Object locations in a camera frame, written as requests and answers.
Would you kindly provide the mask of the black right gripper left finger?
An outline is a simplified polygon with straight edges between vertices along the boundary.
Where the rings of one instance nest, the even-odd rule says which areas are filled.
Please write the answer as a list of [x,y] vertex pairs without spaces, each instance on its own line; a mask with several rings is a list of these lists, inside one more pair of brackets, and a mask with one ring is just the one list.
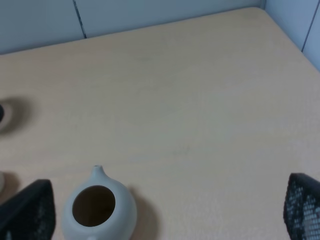
[[2,240],[50,240],[56,227],[52,183],[38,179],[0,206]]

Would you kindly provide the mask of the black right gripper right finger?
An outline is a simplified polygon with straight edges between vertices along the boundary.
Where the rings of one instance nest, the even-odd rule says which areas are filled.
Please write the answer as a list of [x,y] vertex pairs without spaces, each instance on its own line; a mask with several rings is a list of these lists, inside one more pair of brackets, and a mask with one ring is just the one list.
[[320,238],[320,182],[304,173],[291,173],[283,206],[291,240]]

